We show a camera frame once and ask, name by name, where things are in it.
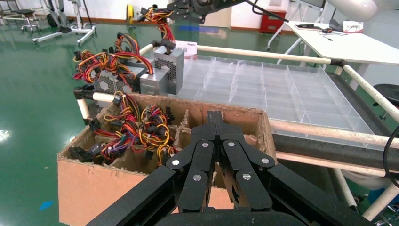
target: blue tape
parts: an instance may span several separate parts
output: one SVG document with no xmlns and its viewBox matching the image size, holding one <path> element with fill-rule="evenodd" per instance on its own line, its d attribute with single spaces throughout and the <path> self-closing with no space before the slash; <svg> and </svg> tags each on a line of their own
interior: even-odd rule
<svg viewBox="0 0 399 226">
<path fill-rule="evenodd" d="M 46 201 L 46 202 L 42 203 L 42 205 L 39 208 L 39 211 L 49 208 L 52 204 L 53 204 L 53 201 Z"/>
<path fill-rule="evenodd" d="M 206 26 L 180 26 L 179 31 L 219 33 L 219 28 Z"/>
</svg>

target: green floor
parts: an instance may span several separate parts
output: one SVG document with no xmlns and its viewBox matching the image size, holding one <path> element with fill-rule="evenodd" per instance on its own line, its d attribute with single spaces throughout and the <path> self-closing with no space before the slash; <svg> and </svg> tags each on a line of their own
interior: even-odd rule
<svg viewBox="0 0 399 226">
<path fill-rule="evenodd" d="M 75 34 L 34 45 L 31 37 L 19 31 L 18 25 L 0 26 L 0 135 L 9 133 L 0 142 L 0 226 L 59 225 L 56 154 L 84 127 L 72 93 L 73 87 L 82 85 L 71 79 L 75 68 L 73 52 L 108 48 L 117 32 L 136 36 L 142 46 L 160 37 L 152 26 L 127 31 L 123 25 L 99 24 L 96 36 L 81 48 L 76 46 L 79 36 Z M 212 34 L 175 31 L 175 36 L 177 40 L 196 41 L 200 45 L 257 51 L 265 51 L 271 37 L 227 29 Z M 283 53 L 296 39 L 278 37 L 271 52 Z M 200 54 L 264 61 L 256 57 Z M 361 90 L 359 93 L 371 101 Z M 40 210 L 44 202 L 53 203 Z"/>
</svg>

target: plastic compartment grid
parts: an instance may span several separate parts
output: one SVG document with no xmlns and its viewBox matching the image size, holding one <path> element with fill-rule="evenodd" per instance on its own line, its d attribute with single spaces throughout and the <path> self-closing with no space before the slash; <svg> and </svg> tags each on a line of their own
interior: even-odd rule
<svg viewBox="0 0 399 226">
<path fill-rule="evenodd" d="M 321 67 L 197 56 L 184 64 L 183 87 L 177 97 L 264 110 L 276 120 L 373 134 Z M 357 142 L 288 131 L 274 133 L 327 142 Z"/>
</svg>

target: black wire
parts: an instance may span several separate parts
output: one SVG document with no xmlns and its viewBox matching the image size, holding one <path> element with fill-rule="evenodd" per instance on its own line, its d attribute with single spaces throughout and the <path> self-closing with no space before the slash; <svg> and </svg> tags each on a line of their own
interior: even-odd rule
<svg viewBox="0 0 399 226">
<path fill-rule="evenodd" d="M 262 15 L 262 16 L 273 16 L 273 17 L 278 18 L 280 20 L 284 20 L 285 22 L 289 22 L 289 20 L 287 20 L 285 18 L 282 18 L 279 15 L 276 15 L 276 14 L 274 14 L 272 12 L 267 11 L 266 9 L 263 9 L 263 8 L 259 7 L 257 5 L 258 0 L 256 0 L 255 3 L 251 2 L 250 0 L 244 0 L 244 1 L 252 6 L 252 12 L 255 13 L 255 14 Z M 256 12 L 255 8 L 257 8 L 258 10 L 260 10 L 260 11 L 262 11 L 264 13 Z"/>
<path fill-rule="evenodd" d="M 387 144 L 385 145 L 384 148 L 384 153 L 383 153 L 383 166 L 384 166 L 384 170 L 385 170 L 385 175 L 389 178 L 389 180 L 391 180 L 391 182 L 399 188 L 399 184 L 396 182 L 396 179 L 393 177 L 393 175 L 391 174 L 391 172 L 389 172 L 389 168 L 388 168 L 388 162 L 387 162 L 387 157 L 388 157 L 388 151 L 389 151 L 389 147 L 392 144 L 393 139 L 398 135 L 399 133 L 399 126 L 395 129 L 395 131 L 392 133 L 392 135 L 389 137 Z"/>
<path fill-rule="evenodd" d="M 86 14 L 88 15 L 88 21 L 90 22 L 90 28 L 93 28 L 93 24 L 91 23 L 90 15 L 88 14 L 87 6 L 86 6 L 86 1 L 83 0 L 83 5 L 85 6 Z"/>
<path fill-rule="evenodd" d="M 334 19 L 335 12 L 336 12 L 336 8 L 334 9 L 334 12 L 333 12 L 333 15 L 331 16 L 331 19 Z"/>
</svg>

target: cardboard box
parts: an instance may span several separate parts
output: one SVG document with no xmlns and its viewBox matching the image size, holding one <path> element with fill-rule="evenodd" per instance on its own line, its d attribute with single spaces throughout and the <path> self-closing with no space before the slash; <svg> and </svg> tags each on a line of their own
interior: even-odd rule
<svg viewBox="0 0 399 226">
<path fill-rule="evenodd" d="M 141 109 L 147 105 L 157 105 L 165 110 L 171 107 L 175 116 L 171 130 L 174 131 L 175 146 L 184 148 L 190 143 L 191 128 L 207 122 L 207 111 L 222 111 L 223 120 L 228 124 L 240 126 L 247 143 L 256 146 L 262 152 L 276 160 L 275 147 L 267 114 L 256 109 L 210 104 L 168 97 L 132 95 Z M 103 119 L 106 114 L 118 114 L 120 109 L 114 104 L 104 108 L 98 115 L 103 129 L 109 128 L 109 122 Z M 60 222 L 83 226 L 118 200 L 132 187 L 140 183 L 145 176 L 155 170 L 157 158 L 147 160 L 142 153 L 127 149 L 124 155 L 110 166 L 81 163 L 71 159 L 69 147 L 90 148 L 94 143 L 109 138 L 95 136 L 86 126 L 76 138 L 65 147 L 57 158 L 58 162 L 58 199 Z M 214 174 L 214 185 L 223 187 L 223 180 Z M 233 205 L 226 190 L 212 188 L 209 206 L 217 209 L 231 209 Z"/>
</svg>

